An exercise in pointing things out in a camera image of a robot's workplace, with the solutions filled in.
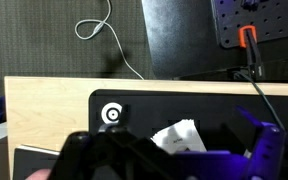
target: black cord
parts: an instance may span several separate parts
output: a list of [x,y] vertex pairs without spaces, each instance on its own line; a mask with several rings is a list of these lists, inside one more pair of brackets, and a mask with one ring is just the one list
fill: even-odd
[[283,123],[281,122],[280,118],[278,117],[278,115],[276,114],[273,106],[271,105],[271,103],[268,101],[268,99],[266,98],[265,94],[263,93],[263,91],[257,86],[257,84],[247,75],[241,73],[241,72],[234,72],[234,74],[238,74],[240,76],[242,76],[244,79],[248,80],[250,83],[252,83],[252,85],[254,86],[254,88],[256,89],[256,91],[262,96],[264,102],[266,103],[268,109],[271,111],[271,114],[273,115],[273,119],[275,120],[276,124],[283,130],[285,131],[285,127],[283,125]]

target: orange clip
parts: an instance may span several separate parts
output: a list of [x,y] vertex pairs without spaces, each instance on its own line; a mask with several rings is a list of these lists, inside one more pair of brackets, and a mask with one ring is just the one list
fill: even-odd
[[240,40],[240,47],[243,47],[243,48],[246,48],[244,31],[247,29],[250,29],[252,31],[252,35],[255,39],[255,42],[257,42],[255,26],[252,26],[252,25],[243,26],[242,28],[239,29],[239,33],[238,33],[239,40]]

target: black pegboard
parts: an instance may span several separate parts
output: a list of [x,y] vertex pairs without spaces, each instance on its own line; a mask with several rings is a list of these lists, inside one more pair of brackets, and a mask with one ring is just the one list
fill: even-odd
[[241,7],[241,0],[212,0],[216,30],[225,48],[239,46],[238,29],[254,25],[258,42],[288,37],[288,0],[267,0],[257,10]]

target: white cable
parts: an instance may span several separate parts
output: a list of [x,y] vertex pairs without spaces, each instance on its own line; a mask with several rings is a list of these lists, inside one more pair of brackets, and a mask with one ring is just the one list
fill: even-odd
[[[76,34],[77,37],[79,37],[79,38],[82,39],[82,40],[88,40],[88,39],[92,39],[93,37],[95,37],[95,36],[103,29],[103,26],[104,26],[104,25],[108,26],[108,27],[112,30],[113,35],[115,36],[115,39],[116,39],[116,41],[117,41],[117,45],[118,45],[118,47],[119,47],[119,49],[120,49],[120,51],[121,51],[121,54],[122,54],[122,57],[123,57],[123,60],[124,60],[125,64],[126,64],[127,67],[128,67],[130,70],[132,70],[139,78],[141,78],[142,80],[144,80],[144,78],[128,64],[128,62],[127,62],[127,60],[126,60],[126,58],[125,58],[125,55],[124,55],[122,46],[121,46],[121,44],[120,44],[120,41],[119,41],[119,39],[118,39],[118,37],[117,37],[117,35],[116,35],[113,27],[106,22],[106,21],[108,20],[108,18],[110,17],[111,13],[112,13],[112,7],[111,7],[111,2],[110,2],[110,0],[107,0],[107,3],[108,3],[108,14],[107,14],[106,18],[105,18],[103,21],[97,20],[97,19],[85,19],[85,20],[81,20],[81,21],[79,21],[79,22],[75,25],[75,34]],[[94,30],[93,30],[93,33],[92,33],[91,35],[87,36],[87,37],[81,36],[81,35],[78,33],[78,30],[77,30],[80,25],[85,24],[85,23],[98,23],[98,25],[95,26],[95,28],[94,28]]]

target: white circular logo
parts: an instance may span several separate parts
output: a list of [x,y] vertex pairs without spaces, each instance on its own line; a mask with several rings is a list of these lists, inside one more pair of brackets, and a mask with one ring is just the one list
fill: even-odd
[[122,106],[112,102],[103,107],[101,116],[105,124],[118,123],[121,112]]

